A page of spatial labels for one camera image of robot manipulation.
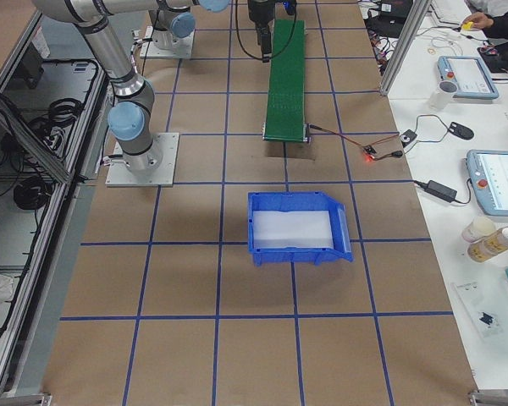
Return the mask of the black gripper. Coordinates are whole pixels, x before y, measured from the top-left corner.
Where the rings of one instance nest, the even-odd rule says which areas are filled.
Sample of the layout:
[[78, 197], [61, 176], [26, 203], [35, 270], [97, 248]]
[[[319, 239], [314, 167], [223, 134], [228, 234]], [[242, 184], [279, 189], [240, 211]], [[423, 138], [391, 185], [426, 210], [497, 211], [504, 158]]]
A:
[[272, 40], [269, 25], [274, 19], [274, 1], [248, 0], [247, 7], [249, 19], [255, 25], [257, 41], [261, 44], [262, 60], [270, 60]]

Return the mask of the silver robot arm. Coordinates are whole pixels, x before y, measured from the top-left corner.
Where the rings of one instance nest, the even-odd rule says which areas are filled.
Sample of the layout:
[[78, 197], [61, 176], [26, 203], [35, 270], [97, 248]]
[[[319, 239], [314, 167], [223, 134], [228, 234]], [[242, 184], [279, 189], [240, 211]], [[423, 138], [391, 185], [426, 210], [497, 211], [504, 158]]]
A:
[[118, 104], [109, 111], [108, 126], [122, 150], [131, 172], [153, 170], [163, 159], [156, 146], [149, 123], [154, 90], [139, 74], [131, 57], [121, 47], [108, 17], [137, 11], [181, 11], [193, 5], [219, 13], [228, 7], [226, 1], [34, 1], [44, 15], [71, 23], [81, 33], [94, 57], [104, 68]]
[[[158, 10], [151, 10], [153, 31], [169, 33], [174, 38], [186, 38], [196, 28], [196, 19], [191, 13], [192, 6], [201, 6], [212, 13], [223, 12], [230, 1], [160, 1]], [[240, 48], [249, 58], [268, 63], [273, 56], [272, 32], [270, 25], [275, 16], [276, 1], [247, 1], [249, 20], [254, 24], [257, 34], [257, 45], [261, 56], [249, 53], [240, 39], [239, 23], [235, 23], [235, 31]]]

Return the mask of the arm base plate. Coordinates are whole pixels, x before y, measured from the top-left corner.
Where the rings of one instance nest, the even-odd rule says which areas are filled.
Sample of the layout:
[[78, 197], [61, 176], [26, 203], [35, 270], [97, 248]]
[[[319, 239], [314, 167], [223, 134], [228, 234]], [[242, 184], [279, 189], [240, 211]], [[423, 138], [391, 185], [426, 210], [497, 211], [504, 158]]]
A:
[[141, 46], [140, 57], [143, 59], [190, 59], [193, 49], [195, 32], [192, 31], [187, 37], [179, 38], [170, 31], [158, 30], [153, 33], [152, 27], [146, 28], [145, 42]]
[[108, 166], [106, 185], [109, 187], [170, 187], [174, 184], [174, 170], [179, 149], [178, 133], [152, 135], [152, 147], [144, 154], [124, 154], [118, 142]]

